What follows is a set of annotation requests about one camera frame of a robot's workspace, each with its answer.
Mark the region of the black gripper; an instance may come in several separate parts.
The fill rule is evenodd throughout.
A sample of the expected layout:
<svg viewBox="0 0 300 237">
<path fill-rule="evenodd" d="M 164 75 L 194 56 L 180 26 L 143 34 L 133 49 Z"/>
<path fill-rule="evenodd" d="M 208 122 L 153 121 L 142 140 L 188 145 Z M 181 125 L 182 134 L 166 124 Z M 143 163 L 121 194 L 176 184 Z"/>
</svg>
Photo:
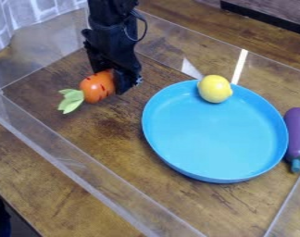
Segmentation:
<svg viewBox="0 0 300 237">
<path fill-rule="evenodd" d="M 115 93 L 126 93 L 142 82 L 142 65 L 135 56 L 138 42 L 137 20 L 103 26 L 90 19 L 91 27 L 82 31 L 85 48 L 91 63 L 91 70 L 98 73 L 114 69 Z"/>
</svg>

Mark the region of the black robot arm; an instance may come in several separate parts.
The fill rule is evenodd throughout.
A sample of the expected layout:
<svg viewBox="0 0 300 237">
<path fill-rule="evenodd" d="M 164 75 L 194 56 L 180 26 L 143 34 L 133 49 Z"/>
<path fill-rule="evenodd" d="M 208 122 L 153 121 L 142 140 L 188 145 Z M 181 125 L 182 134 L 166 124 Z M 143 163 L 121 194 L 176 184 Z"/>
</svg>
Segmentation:
<svg viewBox="0 0 300 237">
<path fill-rule="evenodd" d="M 135 56 L 138 0 L 87 0 L 89 29 L 82 31 L 91 69 L 113 70 L 115 93 L 123 94 L 142 79 L 142 64 Z"/>
</svg>

